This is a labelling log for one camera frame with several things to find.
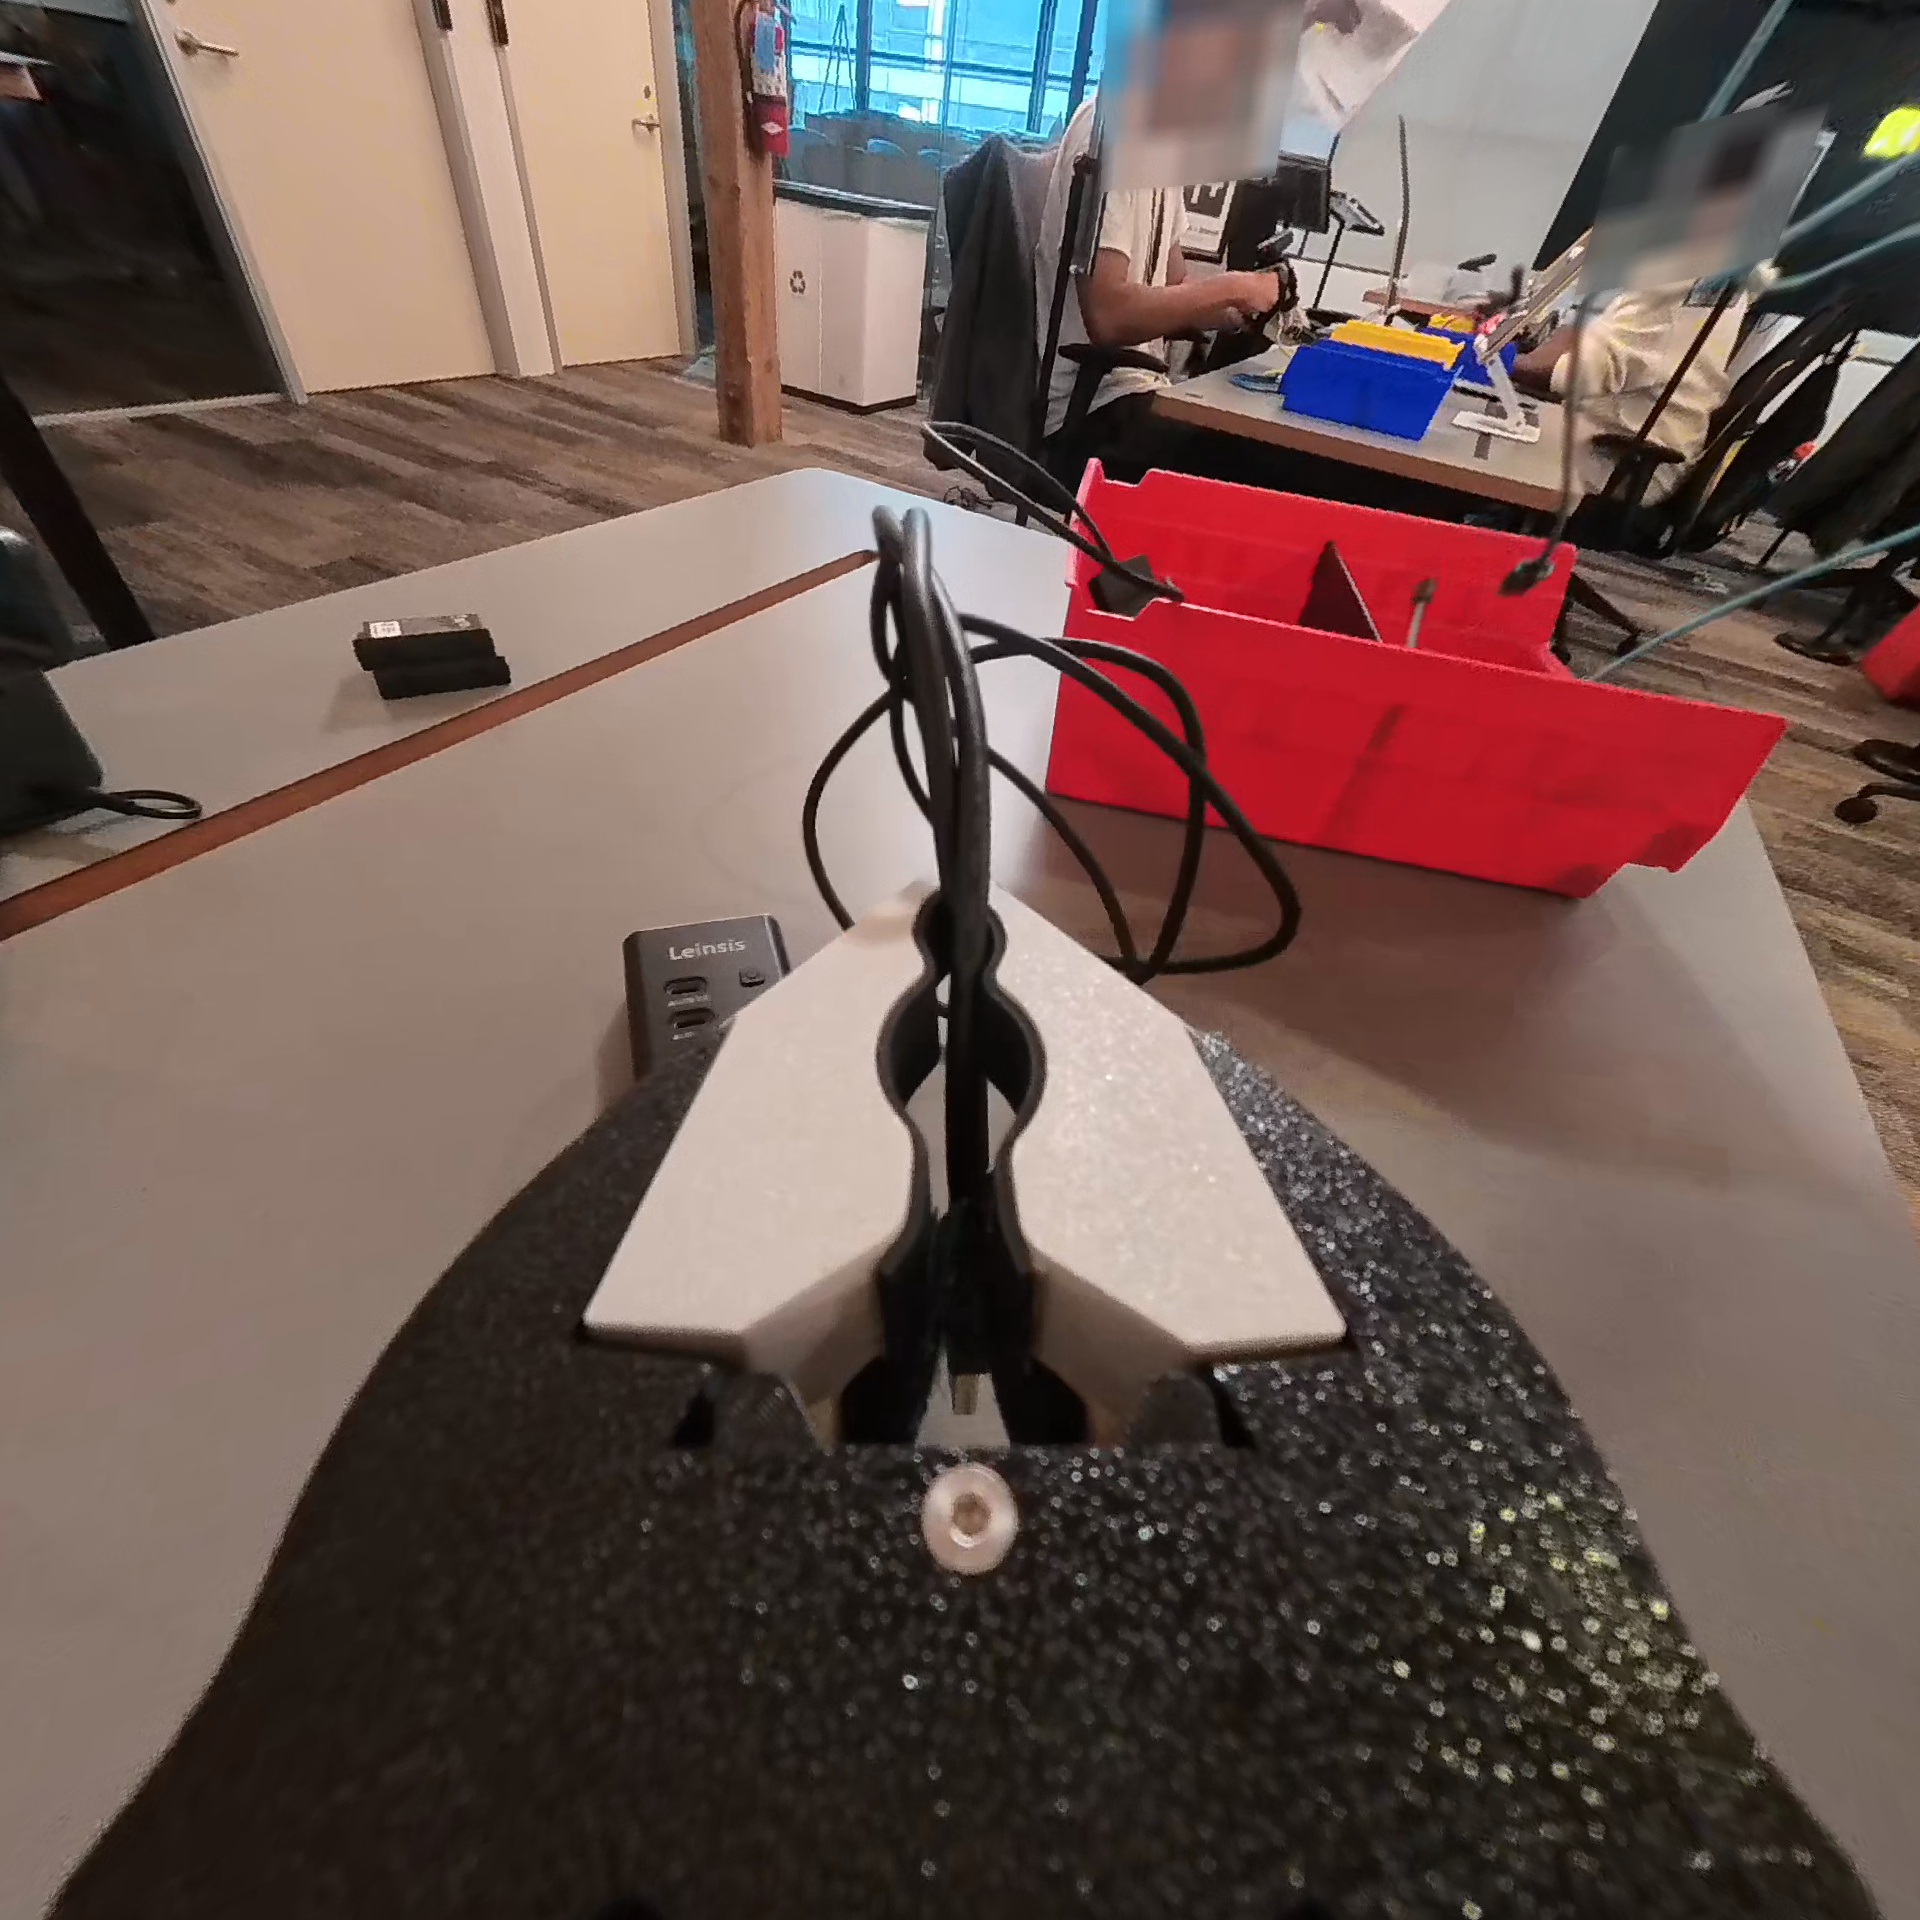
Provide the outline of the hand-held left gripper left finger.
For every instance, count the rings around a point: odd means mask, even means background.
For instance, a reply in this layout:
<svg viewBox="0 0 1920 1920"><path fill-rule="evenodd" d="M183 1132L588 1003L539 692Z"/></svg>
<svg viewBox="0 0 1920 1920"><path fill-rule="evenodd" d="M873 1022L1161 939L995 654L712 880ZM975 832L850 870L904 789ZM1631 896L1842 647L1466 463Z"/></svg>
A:
<svg viewBox="0 0 1920 1920"><path fill-rule="evenodd" d="M839 1405L849 1443L918 1437L938 1371L930 1152L938 1069L918 880L726 1027L583 1320Z"/></svg>

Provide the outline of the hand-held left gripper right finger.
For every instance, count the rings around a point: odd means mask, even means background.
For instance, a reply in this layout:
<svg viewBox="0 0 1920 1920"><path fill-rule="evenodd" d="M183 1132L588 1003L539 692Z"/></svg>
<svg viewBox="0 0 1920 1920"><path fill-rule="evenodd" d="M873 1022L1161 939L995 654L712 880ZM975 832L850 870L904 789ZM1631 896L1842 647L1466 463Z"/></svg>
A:
<svg viewBox="0 0 1920 1920"><path fill-rule="evenodd" d="M1334 1354L1347 1317L1198 1036L1015 894L993 888L988 904L1015 1358L1107 1443L1161 1380Z"/></svg>

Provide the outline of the black usb hub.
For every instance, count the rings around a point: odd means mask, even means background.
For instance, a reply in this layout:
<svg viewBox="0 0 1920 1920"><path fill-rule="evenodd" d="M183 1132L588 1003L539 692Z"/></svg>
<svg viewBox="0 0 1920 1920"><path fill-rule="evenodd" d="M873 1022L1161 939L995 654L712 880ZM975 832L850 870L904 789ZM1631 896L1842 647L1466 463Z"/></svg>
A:
<svg viewBox="0 0 1920 1920"><path fill-rule="evenodd" d="M637 1081L787 976L771 916L637 929L619 956Z"/></svg>

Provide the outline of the red plastic bin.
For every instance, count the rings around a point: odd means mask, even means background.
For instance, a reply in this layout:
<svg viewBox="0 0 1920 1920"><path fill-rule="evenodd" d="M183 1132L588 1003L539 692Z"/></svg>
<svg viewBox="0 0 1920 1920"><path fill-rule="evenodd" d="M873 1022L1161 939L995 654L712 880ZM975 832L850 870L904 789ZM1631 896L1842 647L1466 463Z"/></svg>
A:
<svg viewBox="0 0 1920 1920"><path fill-rule="evenodd" d="M1213 780L1263 837L1585 899L1682 871L1786 732L1771 712L1590 683L1552 654L1574 550L1519 596L1521 537L1310 496L1091 464L1077 502L1117 557L1177 590L1138 613L1073 564L1065 636L1161 663ZM1334 541L1380 630L1299 626ZM1437 595L1414 649L1409 595Z"/></svg>

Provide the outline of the black bin divider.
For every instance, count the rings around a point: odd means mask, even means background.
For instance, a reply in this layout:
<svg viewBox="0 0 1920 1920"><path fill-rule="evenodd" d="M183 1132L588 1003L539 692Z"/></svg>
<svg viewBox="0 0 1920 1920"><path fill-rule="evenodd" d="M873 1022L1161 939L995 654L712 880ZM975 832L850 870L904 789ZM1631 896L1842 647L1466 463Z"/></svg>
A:
<svg viewBox="0 0 1920 1920"><path fill-rule="evenodd" d="M1315 557L1299 626L1355 640L1380 640L1380 630L1334 541Z"/></svg>

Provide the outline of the small black box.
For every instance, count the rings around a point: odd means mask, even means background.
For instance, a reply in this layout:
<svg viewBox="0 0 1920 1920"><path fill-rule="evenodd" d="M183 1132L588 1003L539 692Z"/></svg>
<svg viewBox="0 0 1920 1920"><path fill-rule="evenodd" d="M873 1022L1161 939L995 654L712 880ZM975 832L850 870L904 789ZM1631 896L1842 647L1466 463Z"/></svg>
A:
<svg viewBox="0 0 1920 1920"><path fill-rule="evenodd" d="M352 653L389 706L514 685L492 632L471 613L369 620L354 636Z"/></svg>

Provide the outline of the grey table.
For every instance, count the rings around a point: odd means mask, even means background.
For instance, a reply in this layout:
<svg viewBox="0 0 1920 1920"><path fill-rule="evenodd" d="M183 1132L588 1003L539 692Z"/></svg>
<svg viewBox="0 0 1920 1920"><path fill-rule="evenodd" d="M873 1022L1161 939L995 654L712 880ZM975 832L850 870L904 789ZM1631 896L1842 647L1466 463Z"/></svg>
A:
<svg viewBox="0 0 1920 1920"><path fill-rule="evenodd" d="M1267 350L1222 373L1206 373L1166 386L1154 412L1177 425L1198 429L1236 447L1277 449L1313 469L1317 493L1350 490L1359 476L1414 493L1414 512L1434 519L1514 512L1526 527L1558 512L1561 496L1561 409L1536 404L1534 442L1482 435L1459 425L1478 402L1444 400L1421 439L1393 439L1357 425L1290 413L1276 378L1292 360L1292 348Z"/></svg>

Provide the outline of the blue bin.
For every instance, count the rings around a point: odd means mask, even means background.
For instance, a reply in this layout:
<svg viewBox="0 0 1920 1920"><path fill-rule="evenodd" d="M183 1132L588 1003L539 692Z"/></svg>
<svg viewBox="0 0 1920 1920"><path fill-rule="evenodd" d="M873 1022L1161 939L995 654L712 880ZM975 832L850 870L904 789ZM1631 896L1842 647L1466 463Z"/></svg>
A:
<svg viewBox="0 0 1920 1920"><path fill-rule="evenodd" d="M1449 373L1439 373L1437 381L1364 379L1319 342L1296 348L1281 374L1281 404L1292 416L1384 439L1421 442L1452 397Z"/></svg>

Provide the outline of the yellow bin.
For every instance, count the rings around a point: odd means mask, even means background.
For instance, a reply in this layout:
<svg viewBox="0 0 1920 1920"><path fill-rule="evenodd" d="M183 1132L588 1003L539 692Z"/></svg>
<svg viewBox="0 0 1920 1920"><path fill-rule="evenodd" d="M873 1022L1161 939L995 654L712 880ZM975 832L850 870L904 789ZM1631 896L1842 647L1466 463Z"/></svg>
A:
<svg viewBox="0 0 1920 1920"><path fill-rule="evenodd" d="M1454 381L1489 385L1474 334L1347 320L1319 344L1364 379L1437 381L1439 373L1449 373Z"/></svg>

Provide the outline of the white recycling cabinet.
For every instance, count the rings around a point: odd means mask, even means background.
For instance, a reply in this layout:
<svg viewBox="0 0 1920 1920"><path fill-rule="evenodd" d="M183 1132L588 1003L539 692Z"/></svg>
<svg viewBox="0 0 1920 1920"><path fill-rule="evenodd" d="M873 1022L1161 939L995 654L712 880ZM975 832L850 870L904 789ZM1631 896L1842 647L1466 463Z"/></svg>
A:
<svg viewBox="0 0 1920 1920"><path fill-rule="evenodd" d="M933 211L777 186L781 388L872 416L919 394Z"/></svg>

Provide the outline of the black jacket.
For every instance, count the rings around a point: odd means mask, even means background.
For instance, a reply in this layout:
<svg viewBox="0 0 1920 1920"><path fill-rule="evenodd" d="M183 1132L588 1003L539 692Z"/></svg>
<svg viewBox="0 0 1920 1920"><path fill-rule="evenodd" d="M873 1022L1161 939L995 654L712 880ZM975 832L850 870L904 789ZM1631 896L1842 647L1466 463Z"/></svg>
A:
<svg viewBox="0 0 1920 1920"><path fill-rule="evenodd" d="M1064 269L1037 247L1064 147L988 136L942 186L949 288L926 413L1043 455L1052 373L1064 363Z"/></svg>

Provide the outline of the black office chair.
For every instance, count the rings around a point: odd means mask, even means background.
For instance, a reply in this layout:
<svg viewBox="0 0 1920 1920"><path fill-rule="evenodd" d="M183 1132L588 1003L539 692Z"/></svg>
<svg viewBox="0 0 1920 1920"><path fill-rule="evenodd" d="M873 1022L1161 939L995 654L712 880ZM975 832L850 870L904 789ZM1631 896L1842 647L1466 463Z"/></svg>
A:
<svg viewBox="0 0 1920 1920"><path fill-rule="evenodd" d="M1816 307L1741 374L1694 445L1664 437L1676 416L1678 378L1668 378L1645 425L1598 432L1604 483L1577 509L1571 543L1641 559L1716 545L1772 498L1780 471L1799 449L1816 442L1865 307L1863 292Z"/></svg>

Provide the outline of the white door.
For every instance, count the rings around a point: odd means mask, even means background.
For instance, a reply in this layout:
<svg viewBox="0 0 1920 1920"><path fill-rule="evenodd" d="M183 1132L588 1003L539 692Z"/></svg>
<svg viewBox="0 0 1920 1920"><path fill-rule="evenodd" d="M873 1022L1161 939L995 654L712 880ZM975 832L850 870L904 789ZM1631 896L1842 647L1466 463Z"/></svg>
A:
<svg viewBox="0 0 1920 1920"><path fill-rule="evenodd" d="M558 367L689 357L673 6L503 2L487 13Z"/></svg>

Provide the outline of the red fire extinguisher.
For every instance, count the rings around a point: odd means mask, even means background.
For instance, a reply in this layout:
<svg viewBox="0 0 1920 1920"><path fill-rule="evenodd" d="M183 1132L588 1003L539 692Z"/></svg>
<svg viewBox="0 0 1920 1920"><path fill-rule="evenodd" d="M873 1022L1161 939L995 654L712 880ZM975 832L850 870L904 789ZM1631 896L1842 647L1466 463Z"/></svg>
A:
<svg viewBox="0 0 1920 1920"><path fill-rule="evenodd" d="M759 157L787 155L790 58L787 6L738 2L732 8L732 48L738 57L746 135Z"/></svg>

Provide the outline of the window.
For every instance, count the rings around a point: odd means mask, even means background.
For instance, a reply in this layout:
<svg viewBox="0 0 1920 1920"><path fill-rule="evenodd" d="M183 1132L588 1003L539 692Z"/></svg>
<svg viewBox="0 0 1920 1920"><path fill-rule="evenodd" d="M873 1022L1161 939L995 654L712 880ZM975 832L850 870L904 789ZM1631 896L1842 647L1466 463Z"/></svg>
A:
<svg viewBox="0 0 1920 1920"><path fill-rule="evenodd" d="M796 120L1049 139L1097 89L1107 2L783 6Z"/></svg>

